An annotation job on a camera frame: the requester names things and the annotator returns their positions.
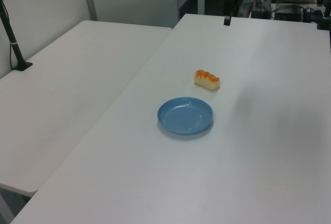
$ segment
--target gray floor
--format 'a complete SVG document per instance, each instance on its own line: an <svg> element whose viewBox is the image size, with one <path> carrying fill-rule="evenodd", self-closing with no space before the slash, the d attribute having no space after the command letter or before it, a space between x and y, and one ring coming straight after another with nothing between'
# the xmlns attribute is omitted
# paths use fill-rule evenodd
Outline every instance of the gray floor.
<svg viewBox="0 0 331 224"><path fill-rule="evenodd" d="M0 224L9 224L29 199L29 197L0 188Z"/></svg>

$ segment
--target plate rim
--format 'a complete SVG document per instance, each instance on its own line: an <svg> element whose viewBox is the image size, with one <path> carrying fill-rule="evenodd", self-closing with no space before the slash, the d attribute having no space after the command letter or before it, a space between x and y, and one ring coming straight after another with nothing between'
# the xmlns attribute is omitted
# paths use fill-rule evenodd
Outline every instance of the plate rim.
<svg viewBox="0 0 331 224"><path fill-rule="evenodd" d="M197 101L197 102L200 102L202 103L205 107L207 107L206 109L208 109L209 113L210 113L210 120L208 120L208 122L206 122L206 125L204 125L202 128L198 129L198 130L195 130L193 132L190 132L190 131L183 131L183 132L178 132L178 131L173 131L171 129L168 129L167 126L164 125L164 123L161 121L161 118L160 118L160 115L163 111L163 107L167 104L169 104L170 102L172 101L176 101L176 100L182 100L182 99L187 99L188 101L190 100L194 100L194 101ZM176 97L176 98L172 98L166 102L164 102L158 109L157 111L157 118L158 118L158 121L159 123L169 132L172 132L172 133L176 133L176 134L179 134L179 135L192 135L192 134L195 134L195 133L198 133L198 132L201 132L203 130L205 130L213 121L214 119L214 112L213 112L213 109L211 108L211 106L205 102L204 100L201 100L199 98L195 98L195 97L189 97L189 96L183 96L183 97Z"/></svg>

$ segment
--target white table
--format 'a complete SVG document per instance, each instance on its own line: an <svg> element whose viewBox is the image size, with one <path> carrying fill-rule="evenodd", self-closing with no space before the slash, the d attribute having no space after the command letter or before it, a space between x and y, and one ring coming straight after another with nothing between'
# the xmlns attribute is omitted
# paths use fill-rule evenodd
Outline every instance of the white table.
<svg viewBox="0 0 331 224"><path fill-rule="evenodd" d="M223 22L185 15L13 224L328 223L328 32ZM221 88L194 85L197 69ZM213 127L165 131L158 108L180 96L209 103Z"/></svg>
<svg viewBox="0 0 331 224"><path fill-rule="evenodd" d="M32 196L170 28L84 21L0 80L0 187Z"/></svg>

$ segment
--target toy bread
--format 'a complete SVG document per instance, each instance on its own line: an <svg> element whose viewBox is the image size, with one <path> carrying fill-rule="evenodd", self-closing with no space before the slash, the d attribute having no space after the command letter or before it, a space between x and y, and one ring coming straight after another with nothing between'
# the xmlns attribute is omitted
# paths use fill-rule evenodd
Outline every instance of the toy bread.
<svg viewBox="0 0 331 224"><path fill-rule="evenodd" d="M196 84L207 89L216 89L220 85L219 78L204 70L197 70L195 72L194 81Z"/></svg>

